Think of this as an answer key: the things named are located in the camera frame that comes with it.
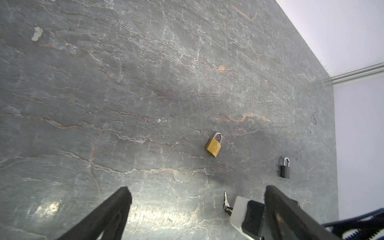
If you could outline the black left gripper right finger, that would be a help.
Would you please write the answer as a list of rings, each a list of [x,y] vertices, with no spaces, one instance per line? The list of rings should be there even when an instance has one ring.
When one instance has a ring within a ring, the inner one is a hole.
[[[265,204],[266,218],[274,240],[338,239],[275,186],[266,187]]]

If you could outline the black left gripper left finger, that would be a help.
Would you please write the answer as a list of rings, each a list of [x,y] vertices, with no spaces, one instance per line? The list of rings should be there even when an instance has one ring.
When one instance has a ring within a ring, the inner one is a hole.
[[[120,240],[132,205],[128,187],[121,187],[77,225],[59,237],[60,240]]]

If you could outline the small silver key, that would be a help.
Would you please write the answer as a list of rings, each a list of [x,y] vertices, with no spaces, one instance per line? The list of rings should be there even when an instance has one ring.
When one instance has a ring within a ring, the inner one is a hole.
[[[229,204],[229,202],[228,202],[227,192],[224,192],[224,204],[223,204],[223,209],[224,209],[224,211],[225,211],[229,216],[232,215],[233,208],[230,206],[230,204]]]

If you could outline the brass padlock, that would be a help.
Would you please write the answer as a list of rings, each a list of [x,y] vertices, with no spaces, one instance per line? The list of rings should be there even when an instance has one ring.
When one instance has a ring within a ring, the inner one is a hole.
[[[206,151],[214,158],[219,154],[219,151],[222,147],[223,135],[220,132],[214,134],[212,138],[208,141],[205,149]]]

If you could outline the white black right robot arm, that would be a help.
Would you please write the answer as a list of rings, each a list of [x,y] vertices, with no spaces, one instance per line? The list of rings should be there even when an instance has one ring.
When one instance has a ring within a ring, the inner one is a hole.
[[[322,226],[341,240],[373,240],[384,230],[384,209]]]

